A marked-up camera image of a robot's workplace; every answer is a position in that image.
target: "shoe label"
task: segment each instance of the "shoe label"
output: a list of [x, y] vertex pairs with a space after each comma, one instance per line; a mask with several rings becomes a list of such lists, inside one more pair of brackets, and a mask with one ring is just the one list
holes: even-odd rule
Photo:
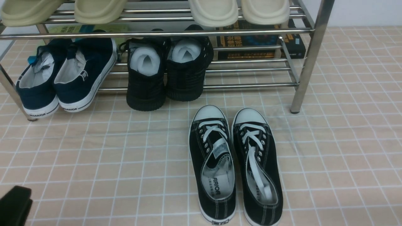
[[85, 82], [86, 78], [88, 77], [88, 72], [82, 71], [79, 76], [81, 76], [82, 80]]
[[40, 115], [29, 115], [29, 116], [31, 116], [31, 117], [42, 117], [42, 116], [45, 116], [45, 115], [46, 115], [46, 113], [40, 114]]
[[229, 221], [230, 221], [230, 219], [225, 220], [224, 222], [215, 222], [215, 221], [212, 221], [212, 225], [224, 225], [224, 224], [229, 223]]
[[220, 195], [221, 192], [219, 191], [219, 181], [218, 178], [208, 178], [209, 182], [209, 189], [211, 191], [211, 196], [214, 197], [215, 195]]

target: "navy blue sneaker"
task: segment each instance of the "navy blue sneaker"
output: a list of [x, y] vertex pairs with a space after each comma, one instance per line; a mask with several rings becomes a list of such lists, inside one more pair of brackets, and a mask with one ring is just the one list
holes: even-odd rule
[[48, 45], [39, 46], [36, 60], [30, 64], [17, 81], [16, 89], [25, 112], [33, 118], [44, 118], [57, 111], [59, 99], [52, 86], [67, 56], [71, 39], [53, 39]]
[[72, 43], [53, 83], [61, 107], [68, 112], [89, 107], [116, 60], [117, 47], [111, 38], [85, 38]]

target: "white toe cap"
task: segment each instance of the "white toe cap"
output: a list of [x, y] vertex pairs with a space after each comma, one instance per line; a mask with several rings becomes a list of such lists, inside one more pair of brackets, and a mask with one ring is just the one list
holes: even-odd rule
[[225, 118], [225, 115], [217, 108], [216, 106], [213, 105], [207, 105], [203, 106], [198, 110], [194, 117], [194, 121], [202, 120], [202, 119], [208, 119], [208, 118]]
[[236, 118], [234, 119], [235, 124], [245, 123], [245, 122], [259, 122], [263, 124], [267, 124], [267, 121], [264, 117], [256, 110], [251, 108], [245, 108], [240, 110]]

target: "beige slipper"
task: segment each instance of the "beige slipper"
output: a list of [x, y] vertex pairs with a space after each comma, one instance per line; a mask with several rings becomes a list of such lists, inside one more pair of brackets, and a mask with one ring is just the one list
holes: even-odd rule
[[23, 27], [47, 20], [64, 0], [6, 0], [1, 18], [7, 27]]
[[127, 0], [76, 0], [75, 20], [82, 24], [107, 24], [117, 20]]

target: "brand logo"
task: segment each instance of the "brand logo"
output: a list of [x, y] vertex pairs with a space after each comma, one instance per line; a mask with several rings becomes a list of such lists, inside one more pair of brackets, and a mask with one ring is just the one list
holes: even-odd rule
[[86, 80], [86, 78], [88, 77], [88, 72], [86, 72], [86, 71], [82, 71], [81, 73], [80, 73], [80, 75], [79, 76], [81, 76], [82, 77], [82, 80]]
[[213, 222], [212, 222], [212, 225], [224, 225], [224, 224], [229, 223], [229, 220], [225, 220], [224, 222], [215, 222], [215, 221], [213, 221]]
[[29, 115], [29, 116], [32, 116], [32, 117], [42, 117], [42, 116], [45, 116], [45, 115], [46, 115], [46, 113], [40, 114], [40, 115]]
[[219, 191], [219, 183], [218, 183], [218, 178], [214, 177], [213, 178], [213, 185], [215, 186], [215, 194], [220, 195], [221, 192]]

